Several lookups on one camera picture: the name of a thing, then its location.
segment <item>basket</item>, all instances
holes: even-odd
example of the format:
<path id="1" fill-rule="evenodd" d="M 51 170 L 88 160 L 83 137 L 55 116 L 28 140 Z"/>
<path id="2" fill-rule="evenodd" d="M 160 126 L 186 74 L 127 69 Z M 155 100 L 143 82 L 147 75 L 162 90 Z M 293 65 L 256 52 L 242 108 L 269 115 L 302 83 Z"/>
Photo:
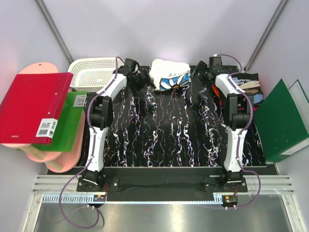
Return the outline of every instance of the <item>basket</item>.
<path id="1" fill-rule="evenodd" d="M 123 62 L 117 60 L 118 67 Z M 116 58 L 86 58 L 78 59 L 69 66 L 69 73 L 73 74 L 70 87 L 75 91 L 98 92 L 111 79 L 116 69 Z"/>

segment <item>green folder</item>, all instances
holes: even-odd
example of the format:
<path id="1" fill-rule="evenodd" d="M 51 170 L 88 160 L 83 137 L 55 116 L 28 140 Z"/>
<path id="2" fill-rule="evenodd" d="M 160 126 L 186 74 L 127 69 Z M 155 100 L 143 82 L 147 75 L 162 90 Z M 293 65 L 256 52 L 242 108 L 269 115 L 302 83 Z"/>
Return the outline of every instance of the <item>green folder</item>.
<path id="1" fill-rule="evenodd" d="M 40 151 L 71 152 L 75 135 L 82 116 L 87 92 L 69 92 L 67 94 L 52 143 L 49 145 L 33 144 Z"/>
<path id="2" fill-rule="evenodd" d="M 279 162 L 306 146 L 309 134 L 281 79 L 254 113 L 266 161 Z"/>

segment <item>red binder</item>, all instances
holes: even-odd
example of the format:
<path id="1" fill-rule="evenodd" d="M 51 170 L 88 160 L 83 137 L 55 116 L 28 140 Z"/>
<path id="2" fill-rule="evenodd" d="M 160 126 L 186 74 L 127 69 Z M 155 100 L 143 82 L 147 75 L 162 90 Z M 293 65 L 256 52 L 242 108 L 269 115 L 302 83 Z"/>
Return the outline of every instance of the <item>red binder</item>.
<path id="1" fill-rule="evenodd" d="M 18 74 L 0 105 L 0 143 L 50 144 L 73 74 Z"/>

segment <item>gray wall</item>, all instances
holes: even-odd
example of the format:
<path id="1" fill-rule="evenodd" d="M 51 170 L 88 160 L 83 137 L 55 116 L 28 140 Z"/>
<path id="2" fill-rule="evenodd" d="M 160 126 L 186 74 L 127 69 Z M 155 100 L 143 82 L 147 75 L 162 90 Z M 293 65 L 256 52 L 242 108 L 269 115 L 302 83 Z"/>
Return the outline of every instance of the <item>gray wall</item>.
<path id="1" fill-rule="evenodd" d="M 45 0 L 74 59 L 197 64 L 215 53 L 246 64 L 280 0 Z"/>
<path id="2" fill-rule="evenodd" d="M 33 0 L 1 1 L 0 22 L 0 102 L 15 75 L 30 64 L 46 61 L 61 72 L 68 69 Z M 0 145 L 1 231 L 19 231 L 35 179 L 44 167 L 30 161 L 24 152 Z"/>
<path id="3" fill-rule="evenodd" d="M 282 78 L 287 87 L 299 79 L 309 96 L 309 1 L 292 0 L 287 5 L 250 72 L 258 72 L 266 95 Z M 279 163 L 288 174 L 309 229 L 309 147 Z"/>

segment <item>shiny floor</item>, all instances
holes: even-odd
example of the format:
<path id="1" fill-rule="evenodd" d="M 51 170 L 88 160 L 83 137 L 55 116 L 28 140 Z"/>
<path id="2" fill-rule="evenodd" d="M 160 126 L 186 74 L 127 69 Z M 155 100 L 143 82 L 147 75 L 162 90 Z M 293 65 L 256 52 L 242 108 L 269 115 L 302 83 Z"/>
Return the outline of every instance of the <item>shiny floor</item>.
<path id="1" fill-rule="evenodd" d="M 250 196 L 239 196 L 239 205 Z M 81 226 L 93 223 L 97 214 L 80 204 L 65 204 L 67 216 Z M 222 210 L 211 205 L 106 204 L 91 232 L 290 232 L 292 231 L 280 196 L 262 195 L 251 206 L 239 210 Z M 62 220 L 58 204 L 42 204 L 35 232 L 79 232 Z"/>

